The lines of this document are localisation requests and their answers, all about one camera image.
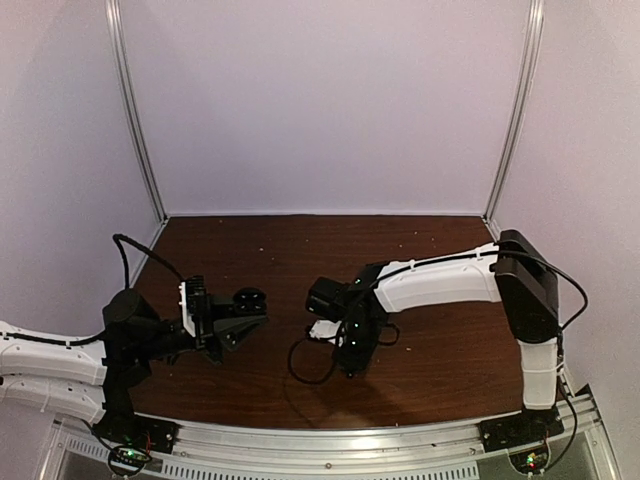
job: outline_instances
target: brown wooden floor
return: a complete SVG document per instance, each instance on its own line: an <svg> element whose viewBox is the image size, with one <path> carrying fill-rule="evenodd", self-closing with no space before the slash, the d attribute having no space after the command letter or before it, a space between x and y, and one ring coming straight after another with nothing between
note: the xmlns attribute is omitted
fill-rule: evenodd
<svg viewBox="0 0 640 480"><path fill-rule="evenodd" d="M366 263L426 258L490 241L479 218L176 218L156 251L183 275L205 275L209 292L255 286L268 295L270 323L225 364L183 355L133 389L136 410L184 420L250 427L340 428L412 425L517 410L519 353L500 304L425 307L399 314L402 336L379 347L365 377L339 372L323 386L287 374L287 351L315 318L304 309L323 275L351 281ZM136 288L156 310L179 317L175 278L148 262ZM331 348L308 344L296 357L321 375Z"/></svg>

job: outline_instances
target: white wall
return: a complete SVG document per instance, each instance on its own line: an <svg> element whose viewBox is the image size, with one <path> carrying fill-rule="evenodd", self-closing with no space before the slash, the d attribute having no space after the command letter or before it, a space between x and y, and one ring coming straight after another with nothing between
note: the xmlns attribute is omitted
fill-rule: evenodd
<svg viewBox="0 0 640 480"><path fill-rule="evenodd" d="M640 4L547 2L539 67L496 220L573 274L567 332L626 479L640 471ZM563 290L564 315L579 301Z"/></svg>
<svg viewBox="0 0 640 480"><path fill-rule="evenodd" d="M95 333L122 287L111 234L156 230L104 2L1 0L0 12L0 318ZM0 403L0 478L33 477L50 424Z"/></svg>
<svg viewBox="0 0 640 480"><path fill-rule="evenodd" d="M475 213L526 0L123 2L167 210Z"/></svg>

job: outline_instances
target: black mounting bracket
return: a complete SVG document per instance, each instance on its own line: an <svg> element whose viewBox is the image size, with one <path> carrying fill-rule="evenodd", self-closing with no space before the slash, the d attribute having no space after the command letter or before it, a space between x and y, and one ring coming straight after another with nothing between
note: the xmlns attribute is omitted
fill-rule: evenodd
<svg viewBox="0 0 640 480"><path fill-rule="evenodd" d="M128 437L122 430L113 428L109 423L97 423L93 430L101 438L130 445L142 451L147 449L147 442L149 442L150 450L153 452L173 452L173 444L178 434L177 423L137 414L133 421L135 422L135 431L140 433L136 438Z"/></svg>
<svg viewBox="0 0 640 480"><path fill-rule="evenodd" d="M485 452L521 447L564 432L558 408L555 406L541 412L530 410L484 420L480 422L479 428Z"/></svg>

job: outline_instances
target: wire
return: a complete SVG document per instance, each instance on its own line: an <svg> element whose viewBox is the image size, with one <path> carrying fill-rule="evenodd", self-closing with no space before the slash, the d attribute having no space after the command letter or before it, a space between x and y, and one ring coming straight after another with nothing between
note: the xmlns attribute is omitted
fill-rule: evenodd
<svg viewBox="0 0 640 480"><path fill-rule="evenodd" d="M322 385L326 383L333 375L333 372L335 372L336 367L338 366L338 362L336 362L335 360L332 360L331 367L329 367L329 370L327 370L327 373L325 373L322 377L318 379L309 380L308 378L304 378L298 375L298 373L296 373L296 370L293 366L293 356L296 350L298 349L298 347L304 342L329 343L331 340L335 340L335 346L334 346L334 351L335 351L337 348L339 348L340 341L342 340L343 336L344 336L344 324L340 324L340 326L338 327L338 331L333 337L321 338L321 339L311 338L309 337L309 332L307 332L307 335L305 337L301 338L300 340L296 340L293 343L293 345L291 345L291 348L289 348L289 353L287 355L287 369L289 370L289 374L298 382L303 383L305 385Z"/></svg>
<svg viewBox="0 0 640 480"><path fill-rule="evenodd" d="M560 455L558 455L558 458L556 458L553 461L553 463L551 463L549 466L545 467L545 469L544 469L545 473L548 472L549 470L551 470L553 467L555 467L560 462L560 460L562 460L562 457L564 457L566 455L566 453L569 451L569 448L571 447L571 444L575 440L576 435L578 433L578 413L576 412L576 407L573 406L573 404L569 400L569 397L567 396L567 394L564 391L564 388L562 388L562 386L559 387L559 390L560 390L560 395L562 395L562 398L564 399L564 401L567 402L567 405L569 406L569 409L571 410L571 414L573 415L573 431L571 432L571 436L569 437L569 442L564 447L564 450L562 450L562 453Z"/></svg>
<svg viewBox="0 0 640 480"><path fill-rule="evenodd" d="M122 245L123 242L128 244L128 245L131 245L136 250L139 250L140 252L142 252L145 255L147 255L149 258L155 260L160 265L162 265L163 267L165 267L169 271L171 271L171 273L173 273L176 277L178 277L181 282L184 282L184 277L182 275L180 275L180 272L178 272L176 267L171 265L167 260L162 258L157 253L153 252L149 248L145 247L144 245L136 242L132 238L129 238L126 235L123 235L121 233L115 234L112 238L113 238L113 241L115 242L116 246L118 247L118 251L120 252L120 256L122 257L122 265L124 266L124 288L125 289L130 288L131 287L131 283L130 283L130 279L129 279L129 261L127 260L127 253L125 252L124 246ZM96 335L93 335L91 337L83 338L83 339L80 339L80 340L69 340L69 341L67 341L67 340L59 340L59 339L54 339L54 338L38 337L38 336L35 336L35 335L28 335L28 334L25 334L25 333L15 333L15 332L0 332L0 333L2 333L2 336L4 336L5 338L15 338L16 340L27 340L27 341L30 341L30 342L46 343L48 345L60 345L60 346L64 346L64 347L80 347L80 346L83 346L83 345L88 345L90 343L103 340L105 338L105 336L106 336L106 332L102 331L102 332L100 332L100 333L98 333Z"/></svg>
<svg viewBox="0 0 640 480"><path fill-rule="evenodd" d="M120 256L122 257L122 264L124 266L124 285L125 285L125 288L130 288L131 281L129 279L129 262L127 261L127 254L124 251L124 247L122 246L122 242L124 242L124 243L126 243L128 245L131 245L136 250L144 253L147 257L151 258L152 260L155 260L160 265L162 265L164 268L166 268L171 273L173 273L178 278L178 280L180 280L181 282L184 282L184 277L180 274L178 269L176 269L176 267L174 267L171 263L169 263L167 260L162 258L160 255L155 253L150 248L145 247L141 243L136 242L134 239L132 239L130 237L127 237L126 235L123 235L122 233L116 233L112 238L113 238L113 241L115 242L116 246L118 247L118 250L120 251Z"/></svg>
<svg viewBox="0 0 640 480"><path fill-rule="evenodd" d="M118 237L119 234L111 237L113 239L113 243L118 247L118 251L120 252L120 258L122 258L122 266L124 268L124 288L128 290L131 288L131 280L129 278L129 260L127 259L127 252L124 250L124 245L122 245L122 240Z"/></svg>
<svg viewBox="0 0 640 480"><path fill-rule="evenodd" d="M564 331L569 325L571 325L571 323L573 323L580 315L582 315L584 313L584 311L587 309L587 307L589 306L589 297L587 296L587 292L584 290L584 288L582 288L582 286L576 280L574 280L570 275L568 275L567 273L563 272L562 270L560 270L555 265L552 265L551 263L547 262L546 260L538 258L538 257L536 257L534 255L530 255L530 254L528 254L526 252L518 252L518 251L512 251L512 250L491 250L491 251L486 251L486 252L462 253L462 254L449 255L449 256L446 256L446 257L429 258L429 259L426 259L426 260L421 260L419 262L415 262L412 265L407 265L405 267L401 267L401 268L393 270L393 271L391 271L389 273L386 273L386 274L382 275L381 277L378 277L375 280L373 280L369 285L367 285L352 300L351 305L350 305L349 309L347 310L347 312L346 312L346 314L344 315L343 318L348 318L353 313L354 309L357 308L359 303L364 299L364 297L366 295L370 294L373 291L373 289L375 289L380 284L380 282L382 282L384 280L392 278L392 277L394 277L396 275L399 275L401 273L404 273L406 271L414 270L416 268L424 267L424 266L427 266L427 265L435 265L435 264L438 264L438 263L445 263L445 262L450 262L450 261L453 261L453 260L467 260L467 259L470 259L470 258L476 258L478 256L480 256L480 257L488 257L488 256L493 256L493 255L498 255L498 256L503 255L503 256L508 256L508 257L520 257L520 258L527 258L527 259L533 260L536 263L538 263L539 265L551 270L556 275L559 275L560 277L565 279L567 282L569 282L578 291L578 293L580 293L580 295L582 296L583 305L578 309L578 311L576 313L574 313L571 317L569 317L569 319L560 327L560 333L562 331ZM327 339L324 339L324 340L328 341L328 340L335 339L335 345L334 345L334 352L335 352L336 349L340 348L340 340L342 339L343 336L344 336L344 323L341 324L340 329L336 333L335 337L327 338ZM335 371L336 362L334 361L333 364L331 365L331 368L329 369L329 371L322 378L320 378L318 380L308 380L308 379L305 379L303 377L300 377L295 372L295 369L293 368L293 354L295 353L295 351L298 348L298 346L300 346L300 344L302 344L305 340L311 340L311 339L309 339L308 336L307 336L307 337L305 337L305 338L303 338L301 340L298 340L289 349L289 355L288 355L288 361L287 361L289 373L291 374L291 376L293 378L295 378L299 382L304 383L306 385L320 385L322 383L325 383L327 380L329 380L329 378L331 377L331 375Z"/></svg>
<svg viewBox="0 0 640 480"><path fill-rule="evenodd" d="M569 282L571 284L571 286L573 286L578 291L578 293L582 296L582 306L578 309L578 311L576 313L574 313L571 317L569 317L569 320L564 322L564 324L561 327L561 330L565 330L580 315L582 315L584 313L584 311L587 309L587 307L589 307L589 296L587 295L587 292L585 291L585 289L582 288L582 285L580 285L576 280L573 279L573 277L571 277L569 274L563 272L562 270L560 270L555 265L552 265L551 263L547 262L546 260L542 260L541 258L535 257L535 256L530 255L530 254L525 253L525 252L515 252L515 251L510 251L510 250L504 250L504 251L498 252L498 254L499 255L506 255L506 256L509 256L509 257L528 258L530 260L533 260L533 261L537 262L539 265L542 265L542 266L548 268L549 270L551 270L555 274L557 274L557 275L561 276L562 278L564 278L567 282Z"/></svg>
<svg viewBox="0 0 640 480"><path fill-rule="evenodd" d="M30 342L38 342L38 343L47 343L49 345L61 345L68 347L80 347L82 345L88 345L93 342L97 342L98 340L102 340L104 338L105 333L100 332L91 337L83 338L81 340L58 340L55 338L44 338L44 337L36 337L34 335L27 335L24 333L4 333L5 337L15 338L16 340L27 340Z"/></svg>
<svg viewBox="0 0 640 480"><path fill-rule="evenodd" d="M114 475L120 476L120 477L133 477L135 475L137 475L138 473L140 473L142 471L142 469L144 468L144 466L149 463L152 459L151 455L149 455L149 446L150 446L150 442L151 442L151 437L149 436L149 433L147 432L147 452L144 452L138 448L135 448L131 445L116 445L115 447L112 447L111 445L109 445L107 442L105 442L102 437L100 435L98 435L96 433L96 431L93 429L93 427L91 426L91 424L89 422L87 422L86 420L82 420L82 423L84 423L87 428L89 429L89 432L91 432L91 435L93 435L96 440L98 440L98 442L100 442L100 444L106 448L109 453L111 455L109 455L109 458L107 459L107 466L109 467L109 470L111 470L111 473L113 473ZM124 468L119 468L116 465L113 465L113 458L115 457L116 460L121 461L125 464L129 464L131 462L131 460L128 460L126 458L124 458L123 454L121 453L122 449L126 449L127 451L134 451L136 453L138 453L139 455L141 455L143 457L142 460L136 460L136 462L140 463L140 465L138 465L136 467L135 470L125 470Z"/></svg>

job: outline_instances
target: aluminum frame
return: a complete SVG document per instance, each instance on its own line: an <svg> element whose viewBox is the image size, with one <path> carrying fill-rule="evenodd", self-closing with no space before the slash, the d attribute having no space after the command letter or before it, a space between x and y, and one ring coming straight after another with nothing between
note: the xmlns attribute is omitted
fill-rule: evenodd
<svg viewBox="0 0 640 480"><path fill-rule="evenodd" d="M591 395L572 400L578 432L589 439L601 480L619 480L604 425ZM573 416L559 402L566 439ZM478 423L470 419L431 425L359 430L277 430L179 421L173 454L154 453L145 470L160 478L270 478L272 480L429 478L429 473L473 468L485 453ZM40 480L58 480L67 452L103 461L104 449L76 419L58 416L42 456Z"/></svg>
<svg viewBox="0 0 640 480"><path fill-rule="evenodd" d="M531 85L538 63L538 55L540 53L543 25L544 0L531 0L516 98L513 104L513 111L511 112L511 119L500 157L498 171L496 172L491 194L489 195L489 201L483 215L483 220L494 237L499 235L499 228L495 225L494 215L504 189L509 166L513 159L524 122L527 100L531 91Z"/></svg>
<svg viewBox="0 0 640 480"><path fill-rule="evenodd" d="M153 174L151 161L149 160L149 151L142 132L142 124L140 122L140 114L136 104L133 91L133 82L131 81L131 72L129 62L127 60L127 50L124 39L124 31L122 28L122 17L120 15L120 0L106 0L107 25L109 27L109 35L113 47L113 55L116 63L116 71L122 93L124 110L127 117L127 125L133 140L133 146L136 153L142 179L144 181L153 213L159 223L167 220L167 213L162 203L160 190Z"/></svg>

